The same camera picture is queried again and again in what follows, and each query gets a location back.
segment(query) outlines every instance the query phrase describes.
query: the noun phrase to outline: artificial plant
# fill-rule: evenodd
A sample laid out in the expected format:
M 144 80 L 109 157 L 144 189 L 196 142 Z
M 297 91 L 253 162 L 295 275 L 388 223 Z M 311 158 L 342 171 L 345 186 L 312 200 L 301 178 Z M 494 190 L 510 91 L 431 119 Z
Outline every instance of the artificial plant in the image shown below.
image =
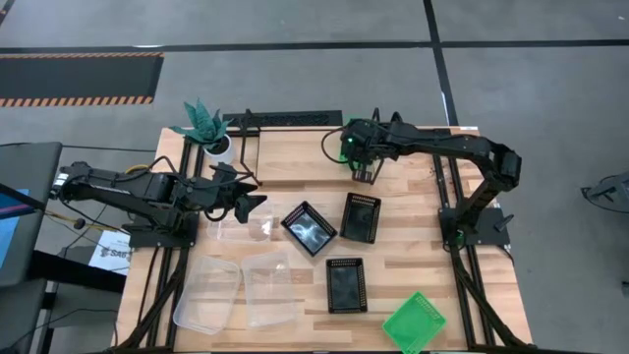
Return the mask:
M 170 127 L 170 129 L 175 133 L 185 135 L 207 150 L 216 148 L 225 136 L 227 125 L 231 121 L 224 122 L 218 116 L 220 109 L 217 109 L 212 117 L 199 98 L 197 98 L 196 107 L 188 102 L 184 102 L 184 108 L 188 112 L 188 118 L 190 118 L 190 122 L 193 124 L 193 129 L 183 129 L 177 126 Z

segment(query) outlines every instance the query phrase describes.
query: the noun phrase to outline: white paper sign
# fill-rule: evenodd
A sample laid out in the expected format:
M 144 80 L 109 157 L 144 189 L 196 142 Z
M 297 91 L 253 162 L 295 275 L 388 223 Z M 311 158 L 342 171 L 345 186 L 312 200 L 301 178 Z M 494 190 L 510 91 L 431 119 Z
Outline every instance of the white paper sign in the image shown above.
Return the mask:
M 89 265 L 127 275 L 131 264 L 129 235 L 117 231 L 103 231 L 98 243 Z

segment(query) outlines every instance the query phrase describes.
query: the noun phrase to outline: metal bracket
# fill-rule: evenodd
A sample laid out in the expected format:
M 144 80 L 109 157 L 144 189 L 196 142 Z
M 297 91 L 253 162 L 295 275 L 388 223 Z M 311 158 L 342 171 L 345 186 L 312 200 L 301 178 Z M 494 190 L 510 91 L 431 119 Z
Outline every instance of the metal bracket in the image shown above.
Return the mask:
M 441 225 L 441 235 L 443 242 L 451 245 L 453 240 L 447 240 L 452 235 L 457 235 L 457 227 L 455 224 L 456 209 L 447 207 L 439 210 L 439 224 Z M 478 233 L 467 233 L 463 238 L 466 246 L 473 245 L 496 245 L 504 246 L 511 243 L 509 232 L 504 227 L 505 217 L 502 209 L 499 207 L 488 207 L 481 211 L 479 223 L 477 224 Z

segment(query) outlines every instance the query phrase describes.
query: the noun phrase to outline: green plastic basket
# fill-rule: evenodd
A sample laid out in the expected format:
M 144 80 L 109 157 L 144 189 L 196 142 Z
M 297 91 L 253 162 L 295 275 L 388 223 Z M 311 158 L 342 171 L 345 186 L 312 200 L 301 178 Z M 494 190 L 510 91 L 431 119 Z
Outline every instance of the green plastic basket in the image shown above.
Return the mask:
M 418 354 L 444 326 L 445 317 L 418 291 L 384 322 L 382 329 L 404 354 Z

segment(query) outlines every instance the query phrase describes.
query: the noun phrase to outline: potted plant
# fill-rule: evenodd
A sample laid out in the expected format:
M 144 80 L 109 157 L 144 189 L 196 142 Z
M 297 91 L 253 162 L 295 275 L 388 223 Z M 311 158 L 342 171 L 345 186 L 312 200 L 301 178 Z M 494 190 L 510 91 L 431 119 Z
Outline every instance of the potted plant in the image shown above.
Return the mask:
M 202 146 L 213 163 L 230 163 L 234 159 L 234 149 L 231 138 L 226 134 L 229 121 L 224 122 L 218 117 L 219 110 L 211 117 L 200 99 L 197 99 L 196 107 L 188 102 L 184 102 L 184 107 L 193 129 L 175 126 L 170 129 Z

